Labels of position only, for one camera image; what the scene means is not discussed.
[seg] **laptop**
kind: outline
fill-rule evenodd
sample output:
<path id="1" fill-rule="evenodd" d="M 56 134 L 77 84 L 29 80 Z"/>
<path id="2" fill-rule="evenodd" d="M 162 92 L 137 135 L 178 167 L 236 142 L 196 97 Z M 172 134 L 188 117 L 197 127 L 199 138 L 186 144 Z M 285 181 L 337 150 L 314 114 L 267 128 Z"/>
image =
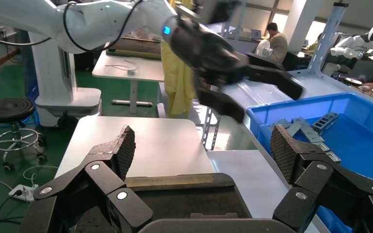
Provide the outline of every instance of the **laptop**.
<path id="1" fill-rule="evenodd" d="M 260 40 L 261 39 L 261 30 L 251 30 L 251 39 Z"/>

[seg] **stool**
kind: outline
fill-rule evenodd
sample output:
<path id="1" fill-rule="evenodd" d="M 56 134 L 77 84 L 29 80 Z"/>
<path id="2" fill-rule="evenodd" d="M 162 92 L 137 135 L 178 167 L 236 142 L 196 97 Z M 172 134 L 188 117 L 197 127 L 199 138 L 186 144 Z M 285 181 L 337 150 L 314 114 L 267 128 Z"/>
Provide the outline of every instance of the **stool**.
<path id="1" fill-rule="evenodd" d="M 14 165 L 6 161 L 8 152 L 23 150 L 28 147 L 33 147 L 36 151 L 36 155 L 39 160 L 45 160 L 46 155 L 41 152 L 41 150 L 35 145 L 36 142 L 39 145 L 45 143 L 44 136 L 32 129 L 20 129 L 25 127 L 22 123 L 27 117 L 35 112 L 35 107 L 31 101 L 23 98 L 9 98 L 0 100 L 0 123 L 9 124 L 10 131 L 7 131 L 0 135 L 0 150 L 4 151 L 3 154 L 3 167 L 6 170 L 12 170 Z M 12 138 L 9 140 L 1 140 L 2 137 L 6 135 L 11 135 Z M 32 142 L 27 142 L 25 139 L 34 138 Z M 3 148 L 4 144 L 12 143 L 9 147 Z"/>

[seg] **white table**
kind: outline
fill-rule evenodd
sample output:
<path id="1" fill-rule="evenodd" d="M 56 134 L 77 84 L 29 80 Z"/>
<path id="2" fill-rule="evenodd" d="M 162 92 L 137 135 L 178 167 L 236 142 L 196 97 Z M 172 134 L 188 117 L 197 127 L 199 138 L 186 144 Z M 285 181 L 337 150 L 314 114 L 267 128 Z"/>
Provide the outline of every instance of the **white table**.
<path id="1" fill-rule="evenodd" d="M 87 116 L 79 120 L 55 177 L 78 166 L 94 145 L 114 140 L 124 125 L 135 131 L 136 142 L 127 177 L 213 173 L 190 120 Z"/>
<path id="2" fill-rule="evenodd" d="M 139 68 L 135 71 L 135 75 L 130 76 L 126 70 L 121 70 L 110 65 L 122 65 L 128 67 L 138 66 Z M 110 78 L 110 79 L 129 79 L 131 80 L 131 94 L 130 100 L 113 100 L 112 104 L 129 104 L 130 113 L 136 113 L 136 106 L 149 106 L 152 107 L 151 102 L 136 101 L 138 96 L 138 81 L 150 81 L 150 82 L 163 82 L 164 81 L 164 69 L 162 68 L 161 61 L 146 60 L 142 58 L 134 57 L 119 57 L 106 55 L 106 51 L 102 51 L 92 75 L 99 78 Z"/>

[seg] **white pillar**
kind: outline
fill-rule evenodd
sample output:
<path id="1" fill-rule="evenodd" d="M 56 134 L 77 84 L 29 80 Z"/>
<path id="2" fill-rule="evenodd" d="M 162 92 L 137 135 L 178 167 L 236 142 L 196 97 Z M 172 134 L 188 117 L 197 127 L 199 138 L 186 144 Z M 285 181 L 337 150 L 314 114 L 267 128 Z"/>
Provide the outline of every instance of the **white pillar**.
<path id="1" fill-rule="evenodd" d="M 282 32 L 288 41 L 288 51 L 299 52 L 314 21 L 322 0 L 294 0 Z"/>

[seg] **workbench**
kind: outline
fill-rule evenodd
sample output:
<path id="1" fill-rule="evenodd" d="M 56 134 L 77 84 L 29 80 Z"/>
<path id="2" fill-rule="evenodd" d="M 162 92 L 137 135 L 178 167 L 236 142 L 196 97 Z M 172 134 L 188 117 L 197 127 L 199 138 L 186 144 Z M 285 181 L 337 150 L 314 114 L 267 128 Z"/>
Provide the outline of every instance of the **workbench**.
<path id="1" fill-rule="evenodd" d="M 236 182 L 252 217 L 263 218 L 272 217 L 273 210 L 290 188 L 268 154 L 265 157 L 257 150 L 238 150 L 209 151 L 207 155 L 195 124 L 185 119 L 84 117 L 75 129 L 55 177 L 79 165 L 94 145 L 115 139 L 124 125 L 135 131 L 136 143 L 127 177 L 225 173 Z M 307 233 L 328 232 L 321 230 L 323 225 L 318 218 L 313 222 Z"/>
<path id="2" fill-rule="evenodd" d="M 112 67 L 110 65 L 128 66 L 130 69 L 136 68 L 133 76 L 128 75 L 125 70 L 126 67 Z M 162 68 L 161 61 L 153 61 L 135 57 L 120 57 L 120 56 L 109 56 L 106 55 L 106 51 L 102 51 L 93 71 L 92 75 L 98 78 L 109 78 L 109 79 L 128 79 L 131 81 L 131 93 L 128 100 L 113 100 L 112 104 L 128 104 L 130 105 L 129 112 L 131 114 L 136 113 L 136 106 L 149 106 L 152 107 L 151 102 L 137 101 L 138 96 L 138 81 L 148 82 L 163 82 L 164 81 L 164 69 Z M 160 102 L 160 90 L 158 89 L 157 103 Z M 162 105 L 158 105 L 158 112 L 165 112 Z"/>

